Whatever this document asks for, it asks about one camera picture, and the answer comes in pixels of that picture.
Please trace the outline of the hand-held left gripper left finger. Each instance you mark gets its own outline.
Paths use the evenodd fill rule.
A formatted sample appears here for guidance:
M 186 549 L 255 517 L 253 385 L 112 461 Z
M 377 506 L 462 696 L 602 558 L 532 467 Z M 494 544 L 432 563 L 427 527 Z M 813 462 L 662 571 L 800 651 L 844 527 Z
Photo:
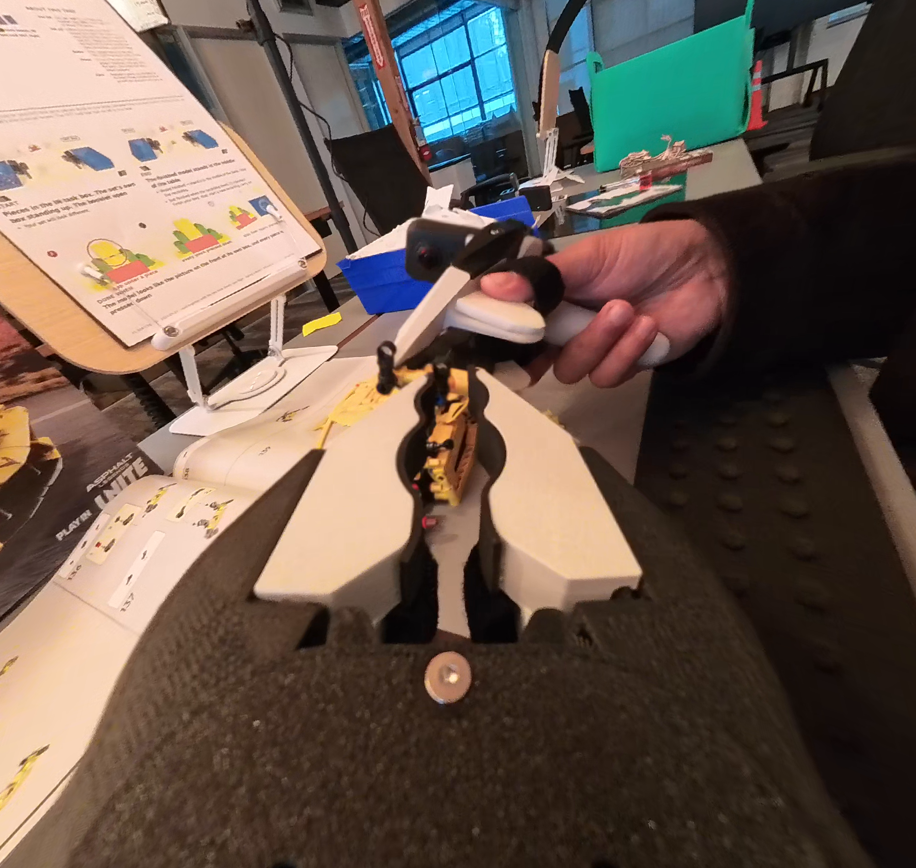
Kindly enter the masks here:
M 310 476 L 256 581 L 258 599 L 356 609 L 390 633 L 435 633 L 438 565 L 414 481 L 440 392 L 420 371 L 387 395 L 355 385 L 316 427 Z

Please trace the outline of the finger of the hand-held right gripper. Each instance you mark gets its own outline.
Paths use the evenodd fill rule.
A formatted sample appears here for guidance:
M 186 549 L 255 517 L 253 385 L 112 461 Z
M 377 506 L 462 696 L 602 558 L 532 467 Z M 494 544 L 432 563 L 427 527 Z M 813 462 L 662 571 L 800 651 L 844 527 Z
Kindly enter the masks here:
M 478 335 L 458 325 L 453 315 L 460 298 L 480 290 L 480 278 L 447 268 L 398 330 L 393 341 L 395 370 L 416 370 L 444 361 Z

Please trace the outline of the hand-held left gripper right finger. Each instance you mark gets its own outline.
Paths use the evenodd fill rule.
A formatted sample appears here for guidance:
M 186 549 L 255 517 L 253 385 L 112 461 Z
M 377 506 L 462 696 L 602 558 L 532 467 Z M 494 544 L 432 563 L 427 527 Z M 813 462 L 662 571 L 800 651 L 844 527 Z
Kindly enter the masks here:
M 642 568 L 601 490 L 614 469 L 491 373 L 470 370 L 468 395 L 487 473 L 464 568 L 469 631 L 516 633 L 540 610 L 638 589 Z

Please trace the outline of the small yellow brick assembly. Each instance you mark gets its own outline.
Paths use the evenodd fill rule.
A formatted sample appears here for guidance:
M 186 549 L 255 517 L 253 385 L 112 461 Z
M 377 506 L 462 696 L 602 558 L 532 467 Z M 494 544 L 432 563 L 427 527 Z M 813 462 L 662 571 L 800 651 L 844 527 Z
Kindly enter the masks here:
M 458 506 L 475 466 L 478 425 L 472 415 L 465 370 L 437 362 L 432 374 L 436 398 L 425 445 L 425 461 L 413 489 L 426 503 Z

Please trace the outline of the person's right forearm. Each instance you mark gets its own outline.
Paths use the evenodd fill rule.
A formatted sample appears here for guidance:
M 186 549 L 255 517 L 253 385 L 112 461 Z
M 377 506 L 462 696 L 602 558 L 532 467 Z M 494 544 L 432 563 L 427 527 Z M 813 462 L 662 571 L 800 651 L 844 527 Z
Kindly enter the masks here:
M 813 160 L 901 148 L 682 202 L 644 222 L 694 220 L 724 252 L 724 319 L 662 370 L 753 374 L 883 358 L 914 333 L 915 0 L 875 0 L 812 135 Z

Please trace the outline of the curved black desk lamp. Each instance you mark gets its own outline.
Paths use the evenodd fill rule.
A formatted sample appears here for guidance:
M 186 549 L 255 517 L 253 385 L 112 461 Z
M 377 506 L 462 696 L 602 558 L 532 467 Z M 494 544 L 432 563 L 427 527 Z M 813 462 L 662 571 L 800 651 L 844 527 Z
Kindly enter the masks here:
M 562 179 L 580 184 L 583 180 L 574 171 L 556 165 L 559 148 L 557 129 L 558 99 L 560 94 L 560 51 L 575 19 L 589 0 L 568 0 L 548 37 L 541 63 L 541 80 L 537 101 L 537 139 L 542 155 L 542 172 L 531 180 L 533 187 L 558 187 Z

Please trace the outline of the person's right hand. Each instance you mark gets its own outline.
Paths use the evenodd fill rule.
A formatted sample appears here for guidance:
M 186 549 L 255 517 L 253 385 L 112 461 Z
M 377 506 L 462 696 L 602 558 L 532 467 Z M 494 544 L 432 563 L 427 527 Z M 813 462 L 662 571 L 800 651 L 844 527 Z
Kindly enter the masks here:
M 585 236 L 549 257 L 568 302 L 595 312 L 564 347 L 531 366 L 552 366 L 564 384 L 588 379 L 614 388 L 639 372 L 656 335 L 668 358 L 681 358 L 725 319 L 730 275 L 727 253 L 693 220 L 630 225 Z

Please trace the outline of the blue plastic bin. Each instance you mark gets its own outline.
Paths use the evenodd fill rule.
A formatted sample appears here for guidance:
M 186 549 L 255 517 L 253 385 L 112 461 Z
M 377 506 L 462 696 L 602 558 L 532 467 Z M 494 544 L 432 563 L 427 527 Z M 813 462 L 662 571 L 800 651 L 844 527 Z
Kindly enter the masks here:
M 536 227 L 535 215 L 524 197 L 470 210 L 453 209 L 452 213 L 463 224 L 476 228 L 499 220 L 519 220 L 531 228 Z M 405 244 L 406 224 L 403 224 L 338 261 L 338 269 L 369 314 L 410 311 L 432 287 L 432 282 L 417 280 L 408 274 Z

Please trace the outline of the white crumpled papers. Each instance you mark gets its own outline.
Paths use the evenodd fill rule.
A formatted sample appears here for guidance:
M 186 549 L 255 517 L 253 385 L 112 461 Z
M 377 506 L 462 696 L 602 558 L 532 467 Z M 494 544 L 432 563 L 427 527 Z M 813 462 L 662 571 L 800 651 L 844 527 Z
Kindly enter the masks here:
M 463 230 L 466 233 L 477 232 L 495 223 L 473 211 L 464 209 L 445 209 L 431 207 L 423 214 L 398 225 L 395 230 L 384 233 L 373 242 L 348 255 L 350 261 L 366 259 L 379 254 L 405 251 L 408 234 L 411 232 Z

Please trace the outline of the white board stand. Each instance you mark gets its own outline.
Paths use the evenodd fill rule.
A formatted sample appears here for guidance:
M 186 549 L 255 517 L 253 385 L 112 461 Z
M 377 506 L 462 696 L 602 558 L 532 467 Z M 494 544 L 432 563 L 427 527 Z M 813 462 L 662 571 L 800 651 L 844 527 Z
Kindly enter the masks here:
M 304 382 L 338 351 L 336 346 L 285 348 L 281 342 L 286 296 L 270 302 L 270 334 L 266 358 L 205 395 L 194 349 L 183 346 L 176 354 L 185 379 L 191 409 L 167 425 L 175 435 L 208 437 L 264 414 Z

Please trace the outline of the open instruction booklet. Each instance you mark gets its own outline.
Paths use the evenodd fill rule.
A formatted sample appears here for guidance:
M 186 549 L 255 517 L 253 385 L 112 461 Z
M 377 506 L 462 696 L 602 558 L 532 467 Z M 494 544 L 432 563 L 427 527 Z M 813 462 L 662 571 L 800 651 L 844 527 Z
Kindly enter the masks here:
M 50 582 L 2 627 L 2 860 L 35 826 L 91 740 L 168 593 L 315 447 L 373 357 L 324 363 L 264 417 L 201 439 L 172 476 L 110 500 Z

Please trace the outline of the green plastic carry case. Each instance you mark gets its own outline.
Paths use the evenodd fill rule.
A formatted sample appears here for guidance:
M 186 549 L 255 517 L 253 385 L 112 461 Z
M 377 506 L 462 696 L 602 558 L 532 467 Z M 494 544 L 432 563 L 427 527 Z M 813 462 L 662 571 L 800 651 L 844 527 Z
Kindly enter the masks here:
M 587 58 L 593 164 L 603 173 L 663 136 L 688 149 L 735 139 L 749 123 L 755 0 L 742 15 L 611 67 Z

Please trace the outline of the toy car set box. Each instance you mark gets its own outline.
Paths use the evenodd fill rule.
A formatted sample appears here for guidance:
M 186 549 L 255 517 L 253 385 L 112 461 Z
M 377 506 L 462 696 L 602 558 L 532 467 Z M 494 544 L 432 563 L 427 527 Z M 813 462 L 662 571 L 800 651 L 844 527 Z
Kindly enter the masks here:
M 10 614 L 71 552 L 89 518 L 87 397 L 2 316 L 1 612 Z

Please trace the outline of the printed instruction sheet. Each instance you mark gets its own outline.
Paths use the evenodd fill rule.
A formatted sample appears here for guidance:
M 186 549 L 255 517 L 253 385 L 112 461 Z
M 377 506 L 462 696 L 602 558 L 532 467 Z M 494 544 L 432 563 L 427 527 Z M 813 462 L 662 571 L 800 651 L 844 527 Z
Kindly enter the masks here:
M 126 347 L 321 244 L 104 0 L 1 0 L 2 236 Z

